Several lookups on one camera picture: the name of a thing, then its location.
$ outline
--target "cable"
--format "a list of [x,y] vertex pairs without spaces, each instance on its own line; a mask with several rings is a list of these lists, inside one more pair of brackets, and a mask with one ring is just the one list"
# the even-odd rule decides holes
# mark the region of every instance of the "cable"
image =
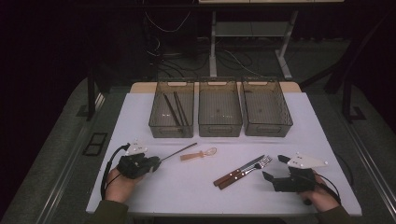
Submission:
[[318,174],[314,174],[314,175],[318,175],[318,176],[320,176],[320,177],[326,179],[327,181],[329,181],[329,183],[332,184],[332,186],[334,187],[336,193],[335,193],[331,188],[329,188],[327,185],[322,184],[322,183],[318,183],[317,181],[311,180],[311,179],[309,179],[309,178],[307,178],[307,177],[305,177],[305,176],[296,175],[296,174],[290,174],[290,175],[297,176],[297,177],[299,177],[299,178],[301,178],[301,179],[304,179],[304,180],[306,180],[306,181],[309,181],[309,182],[315,184],[316,186],[318,186],[318,187],[320,187],[320,188],[326,190],[326,191],[327,191],[330,195],[332,195],[332,197],[341,205],[341,197],[340,197],[340,193],[338,192],[337,187],[332,183],[332,181],[330,181],[330,180],[329,180],[328,178],[326,178],[325,176],[323,176],[323,175],[318,175]]
[[183,53],[171,53],[171,54],[163,54],[163,57],[167,57],[165,60],[175,60],[175,59],[185,59],[185,58],[194,58],[196,55],[208,53],[208,49],[198,49],[196,54],[183,54]]
[[[157,36],[155,36],[155,35],[152,35],[152,36],[157,40],[157,47],[156,47],[155,49],[153,49],[153,51],[154,51],[154,52],[158,52],[157,50],[160,48],[161,42],[160,42],[160,40],[158,39]],[[148,54],[154,56],[154,57],[160,57],[160,56],[161,56],[160,53],[153,53],[153,52],[151,52],[151,51],[149,51],[149,50],[146,50],[146,52],[147,52]]]
[[184,75],[183,75],[177,68],[175,68],[174,66],[171,66],[171,65],[168,65],[168,64],[164,64],[164,63],[160,63],[159,65],[163,65],[163,66],[165,66],[165,67],[172,68],[172,69],[174,69],[175,71],[177,71],[177,72],[180,74],[181,77],[184,77]]
[[[243,39],[241,39],[241,38],[245,38],[245,37],[238,37],[238,38],[234,38],[233,39],[233,41],[232,41],[232,43],[231,44],[233,44],[233,49],[237,49],[237,48],[241,48],[241,47],[238,47],[238,44],[240,44],[239,42],[250,42],[251,40],[248,40],[248,41],[244,41]],[[222,37],[215,45],[218,45],[218,43],[220,43],[220,46],[219,46],[219,48],[221,48],[221,49],[227,49],[227,47],[228,46],[224,46],[224,41],[223,41],[223,39],[225,39],[225,37]],[[272,40],[270,37],[265,37],[265,39],[266,40],[268,40],[268,41],[270,41],[269,43],[261,43],[261,42],[263,42],[261,39],[256,39],[256,40],[254,40],[254,42],[258,42],[257,43],[257,45],[252,45],[252,46],[248,46],[248,48],[249,49],[261,49],[261,48],[263,48],[263,47],[267,47],[267,46],[271,46],[271,45],[274,45],[276,42],[278,42],[278,41],[275,41],[275,40]]]
[[106,186],[106,189],[107,189],[107,187],[108,187],[114,180],[116,180],[120,175],[121,175],[121,174],[118,174],[118,175],[116,175],[116,177],[114,177],[114,178],[112,178],[110,181],[108,181],[107,186]]
[[230,51],[228,51],[228,50],[226,50],[226,49],[225,49],[224,51],[227,52],[227,53],[229,53],[231,56],[233,56],[233,58],[235,58],[235,60],[236,60],[245,70],[247,70],[249,73],[254,74],[254,75],[257,75],[257,76],[259,76],[259,77],[262,77],[262,75],[260,75],[260,74],[258,74],[258,73],[255,73],[255,72],[251,71],[250,69],[246,68],[241,62],[239,62],[239,60],[238,60]]
[[173,32],[177,32],[181,26],[183,26],[184,22],[187,20],[187,18],[190,16],[191,12],[189,11],[189,13],[187,14],[186,18],[184,18],[183,22],[175,29],[175,30],[165,30],[163,28],[161,28],[159,25],[157,25],[150,17],[149,14],[147,13],[147,11],[145,11],[146,17],[147,19],[151,22],[151,24],[153,24],[155,27],[157,27],[159,30],[166,32],[166,33],[173,33]]
[[223,61],[223,60],[226,60],[226,59],[223,58],[222,56],[220,56],[220,55],[217,54],[217,53],[216,53],[216,60],[217,60],[219,63],[221,63],[224,67],[229,68],[229,69],[234,70],[234,71],[240,71],[240,70],[243,70],[243,69],[244,69],[243,67],[240,67],[240,66],[238,66],[237,68],[233,68],[233,67],[227,65],[227,64]]
[[160,71],[162,71],[162,72],[164,72],[166,75],[168,75],[169,77],[174,77],[174,76],[172,76],[170,73],[168,73],[168,72],[166,72],[164,69],[161,69],[161,68],[157,68],[158,70],[160,70]]
[[349,172],[349,177],[350,177],[350,183],[349,183],[349,185],[350,185],[351,187],[353,187],[353,185],[355,184],[355,180],[354,180],[354,177],[353,177],[352,169],[350,168],[350,166],[347,164],[347,162],[346,162],[339,154],[337,154],[337,153],[334,152],[334,155],[335,155],[336,157],[338,157],[338,158],[344,163],[344,165],[346,166],[346,168],[347,168],[347,170],[348,170],[348,172]]
[[[234,63],[234,64],[238,64],[241,65],[241,61],[239,61],[238,59],[235,59],[234,53],[231,53],[230,51],[228,51],[227,49],[221,49],[224,52],[228,53],[231,55],[231,57],[233,58],[233,60],[227,59],[225,57],[222,57],[221,55],[218,55],[220,58],[222,58],[223,60],[229,62],[229,63]],[[251,66],[253,65],[253,60],[244,52],[241,52],[240,54],[244,55],[247,59],[248,59],[248,63],[242,63],[242,65],[244,66]]]
[[183,67],[181,67],[180,65],[178,65],[178,64],[176,64],[176,63],[170,62],[169,60],[165,60],[164,62],[165,62],[165,63],[171,63],[171,64],[173,64],[174,66],[178,67],[180,70],[193,72],[193,71],[198,71],[198,70],[204,68],[204,67],[205,67],[205,64],[207,63],[208,60],[209,60],[209,55],[207,55],[207,57],[205,57],[204,63],[203,63],[201,66],[197,67],[197,68],[183,68]]
[[287,66],[288,63],[290,62],[290,60],[294,57],[294,55],[295,55],[298,51],[300,51],[300,49],[301,49],[304,45],[305,45],[305,42],[303,42],[303,44],[301,44],[300,47],[297,48],[297,50],[295,50],[295,51],[289,56],[289,58],[288,58],[287,60],[285,60],[285,64],[283,64],[282,66],[280,66],[280,68],[283,68],[283,67]]
[[117,155],[117,153],[119,153],[122,149],[124,149],[125,151],[128,150],[128,147],[129,147],[130,145],[131,145],[131,144],[128,143],[128,144],[125,145],[125,146],[122,146],[122,147],[117,148],[117,150],[116,150],[116,151],[113,153],[113,155],[111,156],[110,160],[107,162],[105,172],[103,173],[102,184],[101,184],[101,188],[100,188],[100,193],[101,193],[101,196],[102,196],[102,200],[104,200],[104,199],[105,199],[105,196],[106,196],[106,180],[107,180],[108,173],[110,172],[111,164],[112,164],[112,162],[113,162],[113,160],[114,160],[114,157],[115,157],[115,156]]

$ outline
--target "wooden handle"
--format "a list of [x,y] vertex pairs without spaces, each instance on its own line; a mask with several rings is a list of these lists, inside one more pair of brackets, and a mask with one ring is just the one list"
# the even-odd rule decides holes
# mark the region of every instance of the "wooden handle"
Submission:
[[198,152],[198,153],[192,153],[192,154],[182,155],[182,156],[180,156],[180,159],[181,159],[182,161],[186,161],[186,160],[194,159],[194,158],[197,158],[197,157],[203,157],[203,156],[204,156],[204,152],[203,152],[203,151],[200,151],[200,152]]
[[217,187],[222,182],[228,180],[229,178],[234,177],[235,175],[239,174],[240,172],[241,171],[239,169],[234,170],[234,171],[230,172],[229,174],[225,175],[224,177],[221,177],[221,178],[215,180],[215,182],[213,182],[213,184]]
[[233,178],[229,178],[228,180],[226,180],[226,181],[224,181],[224,182],[222,182],[222,183],[219,184],[219,189],[225,189],[225,188],[227,188],[227,187],[230,186],[232,183],[234,183],[235,181],[241,179],[241,178],[244,177],[244,176],[245,176],[245,173],[242,172],[242,173],[239,173],[239,174],[233,176]]

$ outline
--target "chopsticks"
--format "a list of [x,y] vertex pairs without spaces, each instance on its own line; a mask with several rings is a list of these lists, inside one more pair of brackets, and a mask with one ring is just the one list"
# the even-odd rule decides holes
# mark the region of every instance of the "chopsticks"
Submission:
[[175,112],[175,109],[172,107],[171,102],[169,101],[168,96],[164,93],[164,94],[163,94],[163,97],[165,98],[166,104],[168,105],[169,110],[171,111],[171,115],[172,115],[172,118],[173,118],[174,121],[175,121],[175,124],[176,124],[177,126],[185,126],[185,125],[188,126],[188,125],[189,125],[189,122],[187,121],[186,114],[184,113],[184,109],[183,109],[183,106],[181,105],[180,99],[178,98],[177,92],[174,91],[174,98],[175,98],[175,102],[176,102],[178,117],[179,117],[180,120],[181,120],[181,124],[180,124],[180,121],[179,121],[178,118],[177,118],[177,114],[176,114],[176,112]]

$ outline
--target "black cable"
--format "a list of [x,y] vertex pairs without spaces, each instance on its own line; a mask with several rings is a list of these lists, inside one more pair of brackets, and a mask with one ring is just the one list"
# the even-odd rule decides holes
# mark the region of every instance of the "black cable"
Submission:
[[198,74],[195,71],[192,71],[195,74],[195,79],[198,80]]
[[181,22],[181,24],[180,24],[176,29],[173,29],[173,30],[165,30],[165,29],[163,29],[163,28],[160,27],[156,22],[153,21],[153,19],[149,16],[149,14],[147,13],[147,11],[145,11],[145,14],[146,14],[147,19],[148,19],[148,20],[151,22],[151,24],[154,25],[157,29],[159,29],[159,30],[161,30],[161,31],[163,31],[163,32],[166,32],[166,33],[173,33],[173,32],[177,32],[177,31],[183,26],[184,22],[185,22],[185,21],[187,20],[187,18],[190,16],[191,12],[189,11],[188,14],[187,14],[187,16],[186,16],[186,17],[184,18],[184,20]]
[[169,77],[174,77],[174,76],[172,76],[170,73],[168,73],[168,72],[166,72],[164,69],[161,69],[161,68],[157,68],[158,70],[160,70],[160,71],[162,71],[162,72],[164,72],[166,75],[168,75]]
[[[233,49],[229,49],[230,47],[224,46],[224,41],[222,41],[222,42],[219,41],[219,42],[218,42],[218,43],[221,43],[220,46],[217,45],[218,43],[216,43],[216,47],[217,47],[217,48],[220,48],[220,49],[227,49],[227,50],[229,50],[229,51],[236,51],[237,49],[243,48],[243,46],[242,46],[242,47],[238,47],[238,46],[237,46],[237,44],[240,44],[239,42],[244,42],[244,41],[243,41],[242,39],[233,40],[233,42],[231,43],[231,44],[233,44]],[[259,43],[258,45],[255,45],[255,46],[248,46],[248,49],[244,49],[244,51],[262,49],[263,47],[268,47],[268,46],[274,45],[274,44],[277,43],[277,42],[278,42],[278,41],[276,41],[276,40],[271,40],[270,43]]]
[[352,173],[352,169],[350,168],[350,166],[347,164],[347,162],[339,155],[339,154],[337,154],[337,153],[335,153],[334,152],[334,155],[337,157],[337,158],[339,158],[343,163],[344,163],[344,165],[346,166],[346,168],[347,168],[347,170],[348,170],[348,172],[349,172],[349,178],[350,178],[350,183],[349,183],[349,185],[351,186],[351,187],[353,187],[353,185],[355,184],[355,180],[354,180],[354,177],[353,177],[353,173]]
[[306,44],[306,43],[303,42],[303,44],[301,44],[300,47],[298,47],[297,50],[295,50],[295,51],[289,56],[289,58],[288,58],[287,60],[285,59],[285,64],[283,64],[280,68],[283,68],[283,67],[285,67],[286,65],[288,65],[288,63],[289,63],[290,60],[294,57],[294,55],[295,55],[298,51],[300,51],[300,49],[301,49],[305,44]]
[[322,177],[323,179],[327,180],[327,181],[334,187],[334,189],[335,189],[335,191],[336,191],[336,196],[337,196],[337,197],[336,197],[336,198],[334,197],[334,191],[333,191],[332,189],[330,189],[329,187],[327,187],[326,185],[324,185],[324,184],[319,184],[319,186],[322,187],[323,189],[325,189],[327,192],[329,192],[329,193],[334,197],[334,199],[337,200],[337,202],[339,202],[339,203],[341,204],[340,192],[338,192],[338,188],[334,185],[334,183],[333,183],[332,181],[330,181],[330,179],[326,178],[326,177],[323,176],[323,175],[318,175],[318,176],[320,176],[320,177]]
[[228,50],[225,50],[227,53],[229,53],[233,58],[234,58],[234,60],[235,61],[237,61],[238,63],[239,63],[239,65],[243,68],[243,69],[245,69],[245,70],[247,70],[249,73],[251,73],[251,74],[254,74],[254,75],[256,75],[256,76],[259,76],[259,77],[262,77],[262,75],[261,74],[259,74],[259,73],[256,73],[256,72],[254,72],[254,71],[252,71],[252,70],[250,70],[250,69],[248,69],[247,68],[247,65],[243,65],[230,51],[228,51]]
[[188,59],[188,58],[195,58],[196,55],[200,55],[203,53],[208,53],[208,49],[199,49],[197,50],[199,52],[197,52],[196,54],[183,54],[183,53],[178,53],[177,57],[175,56],[175,54],[163,54],[163,59],[164,60],[176,60],[176,59]]
[[323,175],[319,175],[319,176],[321,176],[322,178],[324,178],[324,179],[326,179],[327,181],[329,181],[329,182],[332,184],[332,186],[335,188],[336,193],[334,192],[334,190],[332,190],[331,188],[329,188],[327,185],[322,184],[322,183],[318,183],[317,181],[311,180],[311,179],[309,179],[309,178],[307,178],[307,177],[305,177],[305,176],[296,175],[296,174],[290,174],[290,175],[293,175],[293,176],[299,177],[299,178],[301,178],[301,179],[304,179],[304,180],[306,180],[306,181],[309,181],[309,182],[315,184],[316,186],[318,186],[318,187],[320,187],[320,188],[326,190],[326,191],[327,191],[330,195],[332,195],[332,197],[341,205],[341,198],[340,198],[340,194],[339,194],[339,192],[338,192],[337,187],[332,183],[332,181],[330,181],[328,178],[324,177]]
[[101,188],[100,188],[100,193],[101,193],[101,196],[102,196],[102,200],[104,200],[105,196],[106,196],[106,180],[107,180],[108,173],[110,172],[111,164],[112,164],[112,162],[114,160],[114,157],[116,157],[117,153],[119,153],[122,149],[124,149],[125,151],[128,150],[128,147],[130,145],[131,144],[128,143],[125,146],[117,148],[117,150],[111,156],[110,160],[107,162],[105,172],[103,173],[102,184],[101,184]]
[[234,71],[241,71],[241,70],[244,69],[243,67],[241,67],[240,64],[239,64],[239,66],[237,68],[230,67],[229,65],[225,64],[225,62],[222,59],[223,59],[223,57],[216,53],[216,60],[219,63],[221,63],[224,67],[226,67],[228,69],[231,69],[231,70],[234,70]]
[[253,60],[252,60],[252,59],[250,58],[250,56],[248,56],[245,52],[235,52],[235,53],[232,53],[232,52],[230,52],[230,51],[227,50],[227,49],[220,49],[220,50],[223,50],[224,52],[226,52],[227,55],[232,54],[233,56],[235,55],[235,53],[240,53],[240,54],[243,54],[243,55],[248,59],[248,63],[239,63],[239,62],[241,62],[241,61],[238,59],[239,62],[236,62],[234,57],[232,57],[231,59],[227,59],[227,58],[221,56],[220,54],[216,54],[218,57],[223,58],[225,61],[227,61],[227,62],[229,62],[229,63],[234,63],[234,64],[238,64],[239,66],[242,65],[242,66],[245,66],[245,67],[248,67],[248,66],[253,65]]
[[184,77],[184,75],[183,75],[177,68],[175,68],[174,66],[171,66],[171,65],[168,65],[168,64],[164,64],[164,63],[160,63],[159,65],[163,65],[163,66],[165,66],[165,67],[172,68],[172,69],[174,69],[175,71],[177,71],[177,72],[180,74],[181,77]]
[[116,175],[116,177],[112,178],[110,181],[108,181],[107,185],[106,185],[106,189],[107,187],[114,181],[116,180],[121,174]]
[[173,64],[174,66],[178,67],[180,70],[193,72],[193,71],[198,71],[198,70],[204,68],[208,60],[209,60],[209,55],[207,55],[205,57],[204,63],[202,65],[200,65],[199,67],[197,67],[197,68],[183,68],[183,67],[181,67],[180,65],[178,65],[176,63],[170,62],[169,60],[165,60],[165,62]]

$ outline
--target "spoon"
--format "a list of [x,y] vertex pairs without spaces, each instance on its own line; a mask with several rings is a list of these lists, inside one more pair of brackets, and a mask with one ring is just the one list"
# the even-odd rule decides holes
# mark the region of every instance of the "spoon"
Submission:
[[194,159],[194,158],[198,158],[198,157],[203,158],[204,156],[213,156],[213,155],[215,155],[216,151],[217,151],[217,149],[215,147],[212,147],[205,152],[199,151],[197,153],[182,155],[182,156],[180,156],[180,159],[182,161],[186,161],[186,160],[190,160],[190,159]]

